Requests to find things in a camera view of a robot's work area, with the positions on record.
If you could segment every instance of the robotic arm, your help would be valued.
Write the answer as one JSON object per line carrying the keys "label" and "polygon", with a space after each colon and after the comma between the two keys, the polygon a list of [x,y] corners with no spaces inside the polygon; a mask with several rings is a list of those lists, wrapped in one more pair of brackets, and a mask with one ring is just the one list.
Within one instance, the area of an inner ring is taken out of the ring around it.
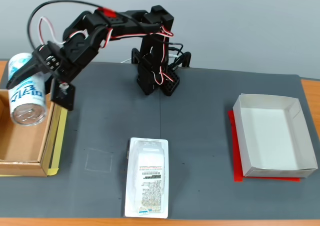
{"label": "robotic arm", "polygon": [[[12,89],[35,73],[50,73],[45,83],[46,93],[51,88],[51,100],[72,110],[75,87],[71,81],[95,58],[99,49],[105,48],[109,41],[143,37],[140,51],[133,49],[131,53],[131,62],[138,64],[137,82],[146,95],[160,87],[170,96],[180,82],[168,64],[168,51],[172,50],[169,45],[174,44],[169,42],[173,37],[170,32],[173,21],[173,16],[161,6],[152,7],[150,13],[118,13],[101,7],[94,13],[85,11],[64,31],[61,48],[51,41],[35,48],[30,61],[13,74],[6,88]],[[182,53],[179,59],[182,66],[188,67],[191,54]]]}

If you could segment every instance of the gray mat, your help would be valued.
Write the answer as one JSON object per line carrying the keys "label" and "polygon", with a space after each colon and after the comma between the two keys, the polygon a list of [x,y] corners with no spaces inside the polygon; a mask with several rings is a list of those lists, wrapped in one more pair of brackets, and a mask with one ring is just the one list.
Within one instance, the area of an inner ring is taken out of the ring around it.
{"label": "gray mat", "polygon": [[1,217],[122,217],[131,137],[169,141],[169,218],[320,218],[320,172],[300,183],[234,183],[227,111],[240,93],[292,96],[317,159],[320,143],[300,78],[208,69],[179,70],[172,97],[145,96],[133,65],[92,63],[74,81],[58,175],[1,178]]}

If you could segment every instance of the white wall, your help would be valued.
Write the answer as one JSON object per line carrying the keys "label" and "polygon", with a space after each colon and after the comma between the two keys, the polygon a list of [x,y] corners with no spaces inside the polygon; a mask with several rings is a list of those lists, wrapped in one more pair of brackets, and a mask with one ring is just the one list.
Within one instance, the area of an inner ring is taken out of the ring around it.
{"label": "white wall", "polygon": [[[31,52],[26,23],[31,11],[47,0],[0,0],[0,58]],[[174,17],[172,41],[192,53],[191,66],[264,73],[298,74],[320,79],[320,0],[86,0],[117,11],[150,10],[162,5]],[[93,8],[61,4],[44,8],[59,38],[82,11]],[[109,44],[96,61],[130,57],[140,39]]]}

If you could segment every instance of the white box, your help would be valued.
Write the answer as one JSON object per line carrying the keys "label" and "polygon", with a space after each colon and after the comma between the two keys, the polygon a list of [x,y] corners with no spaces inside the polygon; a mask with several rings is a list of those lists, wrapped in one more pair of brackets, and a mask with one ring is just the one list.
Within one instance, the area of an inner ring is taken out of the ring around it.
{"label": "white box", "polygon": [[244,176],[308,177],[318,168],[299,99],[242,94],[233,112]]}
{"label": "white box", "polygon": [[[169,206],[168,141],[133,137],[130,139],[127,156],[129,161],[124,215],[126,217],[167,218]],[[153,212],[154,208],[140,209],[141,201],[144,201],[145,204],[148,200],[152,201],[155,207],[158,207],[156,204],[160,203],[161,210]]]}

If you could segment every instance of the red mat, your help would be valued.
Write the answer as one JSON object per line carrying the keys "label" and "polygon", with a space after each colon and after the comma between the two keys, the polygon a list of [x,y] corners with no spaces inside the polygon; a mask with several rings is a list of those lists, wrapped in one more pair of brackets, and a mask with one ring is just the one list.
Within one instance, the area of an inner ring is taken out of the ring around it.
{"label": "red mat", "polygon": [[244,178],[260,178],[260,179],[274,179],[285,180],[292,182],[300,182],[299,177],[244,177],[242,172],[241,157],[238,143],[238,136],[236,134],[236,121],[233,110],[228,111],[231,129],[232,129],[232,150],[233,150],[233,177],[235,182],[243,182]]}

